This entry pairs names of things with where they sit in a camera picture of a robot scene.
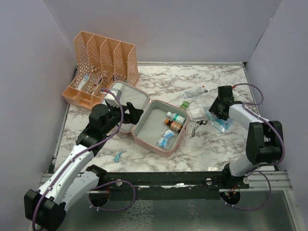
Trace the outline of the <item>blue item plastic bag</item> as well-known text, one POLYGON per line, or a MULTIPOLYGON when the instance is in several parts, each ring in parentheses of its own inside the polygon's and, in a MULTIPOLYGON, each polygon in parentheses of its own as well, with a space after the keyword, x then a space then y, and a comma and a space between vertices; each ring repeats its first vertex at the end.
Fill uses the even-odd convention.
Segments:
POLYGON ((233 123, 233 120, 228 118, 227 120, 219 119, 216 115, 210 111, 206 111, 205 115, 209 119, 212 126, 218 129, 221 133, 225 133, 233 123))

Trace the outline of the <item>pink medicine kit case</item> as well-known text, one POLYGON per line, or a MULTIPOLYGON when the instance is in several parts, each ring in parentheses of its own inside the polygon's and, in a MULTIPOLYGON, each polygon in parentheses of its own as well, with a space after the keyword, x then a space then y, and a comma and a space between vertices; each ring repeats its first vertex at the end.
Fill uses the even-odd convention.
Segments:
POLYGON ((185 136, 189 115, 178 107, 160 100, 151 100, 150 96, 123 81, 116 81, 111 85, 111 89, 121 91, 120 103, 126 105, 131 102, 137 109, 142 109, 143 114, 136 125, 123 124, 121 132, 131 133, 134 141, 141 147, 148 149, 160 156, 170 157, 178 148, 185 136), (157 142, 162 138, 162 133, 169 129, 165 120, 168 119, 167 112, 176 113, 185 118, 185 123, 180 133, 175 133, 170 138, 167 147, 157 146, 157 142))

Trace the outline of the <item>white medicine bottle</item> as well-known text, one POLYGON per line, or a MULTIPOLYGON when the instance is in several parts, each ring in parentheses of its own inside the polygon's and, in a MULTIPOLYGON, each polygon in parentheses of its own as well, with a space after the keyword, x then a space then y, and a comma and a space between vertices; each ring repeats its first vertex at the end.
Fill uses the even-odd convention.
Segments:
POLYGON ((171 112, 167 112, 167 117, 174 122, 177 122, 179 124, 184 124, 185 123, 185 118, 180 116, 179 114, 176 113, 171 113, 171 112))

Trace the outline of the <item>alcohol wipes plastic bag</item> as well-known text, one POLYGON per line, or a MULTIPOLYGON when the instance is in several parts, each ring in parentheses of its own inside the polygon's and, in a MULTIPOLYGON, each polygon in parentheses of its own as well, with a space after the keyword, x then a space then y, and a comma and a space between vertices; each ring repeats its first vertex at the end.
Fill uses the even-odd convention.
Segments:
POLYGON ((159 140, 156 143, 156 146, 160 147, 160 148, 167 148, 169 141, 175 136, 175 133, 170 130, 167 129, 165 131, 162 132, 161 137, 159 138, 159 140))

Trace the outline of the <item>brown bottle orange cap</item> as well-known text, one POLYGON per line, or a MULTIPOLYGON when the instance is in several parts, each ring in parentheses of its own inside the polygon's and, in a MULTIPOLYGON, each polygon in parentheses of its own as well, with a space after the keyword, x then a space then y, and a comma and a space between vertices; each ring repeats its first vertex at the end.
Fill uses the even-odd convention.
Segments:
POLYGON ((175 122, 175 121, 171 121, 169 119, 166 119, 165 120, 165 124, 172 130, 172 131, 175 131, 177 133, 180 133, 183 126, 178 123, 178 122, 175 122))

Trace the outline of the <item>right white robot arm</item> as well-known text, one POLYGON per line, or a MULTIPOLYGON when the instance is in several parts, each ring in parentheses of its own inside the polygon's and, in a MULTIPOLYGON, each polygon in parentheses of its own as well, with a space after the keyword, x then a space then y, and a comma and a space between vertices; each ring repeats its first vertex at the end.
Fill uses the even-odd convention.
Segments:
POLYGON ((259 91, 259 103, 242 102, 235 99, 233 89, 239 86, 227 85, 218 87, 218 95, 209 111, 218 119, 232 119, 238 122, 248 132, 245 155, 224 167, 226 172, 221 176, 221 183, 226 188, 232 188, 243 177, 264 166, 277 166, 285 157, 282 124, 270 121, 250 110, 249 105, 258 106, 264 101, 262 91, 259 91))

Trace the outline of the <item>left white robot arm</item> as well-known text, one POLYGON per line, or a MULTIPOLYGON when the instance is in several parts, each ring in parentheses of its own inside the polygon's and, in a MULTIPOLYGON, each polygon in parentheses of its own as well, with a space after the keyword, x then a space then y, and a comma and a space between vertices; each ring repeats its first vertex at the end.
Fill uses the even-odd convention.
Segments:
POLYGON ((105 171, 95 168, 79 177, 80 171, 113 137, 109 132, 122 124, 136 125, 142 109, 132 103, 112 106, 109 103, 95 105, 89 115, 89 123, 78 136, 70 155, 36 191, 28 190, 24 196, 26 218, 32 222, 32 229, 55 231, 62 224, 67 211, 87 191, 101 190, 106 185, 105 171))

